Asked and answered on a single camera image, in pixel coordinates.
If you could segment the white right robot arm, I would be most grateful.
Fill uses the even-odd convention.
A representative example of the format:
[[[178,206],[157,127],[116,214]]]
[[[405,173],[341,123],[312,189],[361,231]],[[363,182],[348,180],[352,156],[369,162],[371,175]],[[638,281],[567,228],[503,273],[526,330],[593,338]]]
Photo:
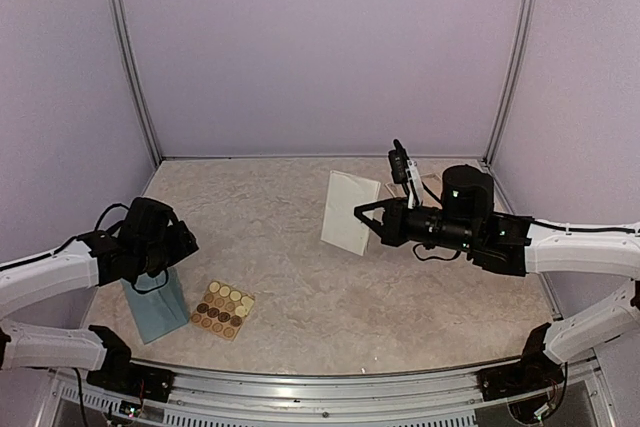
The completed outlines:
[[[561,320],[534,329],[513,366],[511,380],[535,389],[551,371],[577,354],[639,326],[639,226],[552,224],[494,209],[493,178],[455,165],[442,175],[440,204],[426,207],[413,187],[405,197],[357,206],[355,217],[382,244],[407,242],[450,249],[491,273],[524,277],[548,272],[608,274],[625,278],[614,293]]]

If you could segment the beige lined letter paper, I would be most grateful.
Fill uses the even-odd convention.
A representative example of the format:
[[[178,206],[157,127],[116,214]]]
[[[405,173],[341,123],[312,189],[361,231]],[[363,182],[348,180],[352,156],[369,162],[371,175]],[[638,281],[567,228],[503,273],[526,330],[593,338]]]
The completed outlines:
[[[354,214],[356,207],[378,200],[381,183],[340,171],[331,171],[326,195],[321,240],[363,256],[369,228]]]

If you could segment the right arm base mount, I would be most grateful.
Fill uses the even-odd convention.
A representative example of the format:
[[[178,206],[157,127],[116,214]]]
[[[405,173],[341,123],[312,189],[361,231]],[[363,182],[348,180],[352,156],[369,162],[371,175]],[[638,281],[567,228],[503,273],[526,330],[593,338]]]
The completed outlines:
[[[544,338],[550,327],[550,323],[544,323],[530,332],[517,361],[477,373],[484,401],[518,396],[565,381],[563,364],[555,363],[544,353]]]

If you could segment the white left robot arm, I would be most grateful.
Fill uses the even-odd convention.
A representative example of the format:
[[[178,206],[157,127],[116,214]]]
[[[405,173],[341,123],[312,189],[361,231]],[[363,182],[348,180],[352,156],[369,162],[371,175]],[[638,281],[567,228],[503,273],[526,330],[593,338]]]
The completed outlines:
[[[70,368],[100,373],[115,389],[133,390],[140,371],[130,348],[109,328],[65,330],[14,322],[12,314],[58,295],[124,280],[169,275],[197,249],[173,208],[137,197],[107,229],[96,225],[61,246],[1,266],[1,367]]]

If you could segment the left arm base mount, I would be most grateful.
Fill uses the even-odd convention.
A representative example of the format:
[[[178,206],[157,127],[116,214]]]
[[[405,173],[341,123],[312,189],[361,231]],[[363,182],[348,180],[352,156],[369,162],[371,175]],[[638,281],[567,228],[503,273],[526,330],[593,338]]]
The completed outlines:
[[[168,402],[175,377],[172,371],[132,362],[131,349],[107,327],[90,325],[88,330],[106,349],[101,367],[87,373],[89,385],[142,400]]]

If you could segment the teal blue envelope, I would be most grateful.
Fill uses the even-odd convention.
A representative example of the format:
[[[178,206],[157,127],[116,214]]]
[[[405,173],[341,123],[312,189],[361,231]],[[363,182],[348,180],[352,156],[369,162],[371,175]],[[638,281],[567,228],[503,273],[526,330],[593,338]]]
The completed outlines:
[[[149,344],[185,326],[190,317],[176,269],[157,277],[138,277],[134,286],[121,284],[143,344]]]

